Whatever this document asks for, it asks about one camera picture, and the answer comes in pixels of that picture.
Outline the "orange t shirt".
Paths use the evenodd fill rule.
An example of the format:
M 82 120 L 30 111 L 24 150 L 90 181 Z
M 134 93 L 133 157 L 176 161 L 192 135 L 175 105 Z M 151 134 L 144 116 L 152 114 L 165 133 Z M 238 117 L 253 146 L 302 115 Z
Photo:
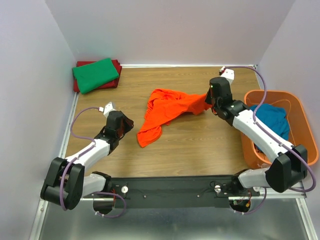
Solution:
M 162 125 L 184 113 L 199 115 L 211 108 L 205 103 L 206 94 L 187 94 L 171 89 L 157 88 L 151 93 L 144 115 L 144 123 L 137 133 L 137 141 L 144 148 L 162 135 Z

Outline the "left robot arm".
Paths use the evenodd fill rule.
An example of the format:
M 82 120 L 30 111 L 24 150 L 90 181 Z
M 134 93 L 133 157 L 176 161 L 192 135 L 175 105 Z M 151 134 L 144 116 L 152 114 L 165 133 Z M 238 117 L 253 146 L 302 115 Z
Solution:
M 133 127 L 134 121 L 122 111 L 109 112 L 106 125 L 88 146 L 67 158 L 56 157 L 51 161 L 40 198 L 66 211 L 74 209 L 82 197 L 90 194 L 107 197 L 112 192 L 111 176 L 98 171 L 89 176 L 85 173 L 110 155 Z

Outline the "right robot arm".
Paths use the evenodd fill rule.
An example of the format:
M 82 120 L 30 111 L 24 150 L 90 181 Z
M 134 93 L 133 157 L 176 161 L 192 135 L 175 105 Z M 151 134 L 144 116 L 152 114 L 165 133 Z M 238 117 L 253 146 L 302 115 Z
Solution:
M 230 83 L 224 77 L 209 81 L 205 99 L 212 112 L 230 126 L 242 132 L 267 156 L 271 165 L 243 170 L 233 176 L 230 191 L 241 196 L 253 187 L 271 188 L 283 193 L 302 181 L 308 174 L 308 151 L 294 146 L 270 130 L 241 100 L 234 100 Z

